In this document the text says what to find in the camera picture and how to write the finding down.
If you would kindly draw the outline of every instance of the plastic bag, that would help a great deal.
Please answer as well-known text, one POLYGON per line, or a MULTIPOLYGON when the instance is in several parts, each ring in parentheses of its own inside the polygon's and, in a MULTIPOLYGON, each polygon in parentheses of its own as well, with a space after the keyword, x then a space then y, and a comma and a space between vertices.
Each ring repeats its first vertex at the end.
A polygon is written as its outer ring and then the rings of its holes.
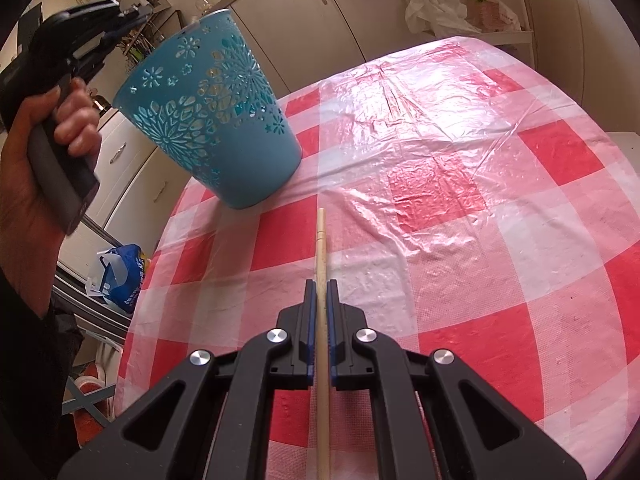
POLYGON ((466 20, 482 32, 522 30, 515 12, 501 0, 466 0, 466 20))
POLYGON ((477 34, 479 28, 466 21, 464 0, 410 0, 404 19, 411 32, 417 34, 424 30, 433 30, 435 21, 438 36, 453 36, 460 32, 477 34))
POLYGON ((148 260, 142 249, 129 244, 96 254, 86 281, 88 296, 101 296, 114 310, 133 314, 148 260))

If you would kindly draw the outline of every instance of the blue plastic cup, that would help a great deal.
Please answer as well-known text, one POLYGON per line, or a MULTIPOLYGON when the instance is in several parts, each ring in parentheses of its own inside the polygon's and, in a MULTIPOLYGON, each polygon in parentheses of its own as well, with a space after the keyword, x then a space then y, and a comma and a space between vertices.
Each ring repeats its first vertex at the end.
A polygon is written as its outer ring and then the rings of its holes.
POLYGON ((274 193, 302 159, 227 9, 162 42, 129 75, 113 105, 235 209, 274 193))

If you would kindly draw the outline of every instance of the black sleeve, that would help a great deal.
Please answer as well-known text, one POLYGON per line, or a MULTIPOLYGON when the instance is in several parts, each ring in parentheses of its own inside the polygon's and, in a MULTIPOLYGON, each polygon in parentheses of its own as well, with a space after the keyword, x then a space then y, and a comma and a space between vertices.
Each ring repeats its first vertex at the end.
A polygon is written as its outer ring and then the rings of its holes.
POLYGON ((45 319, 38 318, 0 270, 0 415, 8 427, 0 431, 2 455, 20 460, 19 453, 10 453, 15 447, 10 431, 46 478, 53 478, 62 465, 62 399, 81 342, 72 315, 52 304, 45 319))

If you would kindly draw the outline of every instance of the plastic table cover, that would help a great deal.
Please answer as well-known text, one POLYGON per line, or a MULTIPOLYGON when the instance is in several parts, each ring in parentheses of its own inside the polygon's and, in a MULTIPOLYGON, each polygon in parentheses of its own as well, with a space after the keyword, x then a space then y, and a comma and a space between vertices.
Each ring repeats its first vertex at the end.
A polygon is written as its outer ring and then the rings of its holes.
MULTIPOLYGON (((116 410, 191 351, 236 350, 329 277, 404 348, 457 352, 594 479, 640 415, 640 181, 558 88, 479 40, 283 98, 304 158, 245 210, 191 180, 127 335, 116 410)), ((331 396, 332 478, 376 477, 365 392, 331 396)), ((315 395, 277 392, 268 478, 316 478, 315 395)))

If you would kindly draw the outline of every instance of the blue plastic bag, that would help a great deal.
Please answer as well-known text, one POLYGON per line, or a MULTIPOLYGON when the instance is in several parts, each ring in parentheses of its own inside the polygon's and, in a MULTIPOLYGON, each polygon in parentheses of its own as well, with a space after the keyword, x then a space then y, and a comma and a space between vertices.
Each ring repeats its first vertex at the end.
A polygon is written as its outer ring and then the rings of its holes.
POLYGON ((136 244, 113 248, 97 254, 98 266, 89 272, 86 289, 89 296, 103 296, 126 314, 133 314, 148 266, 136 244))

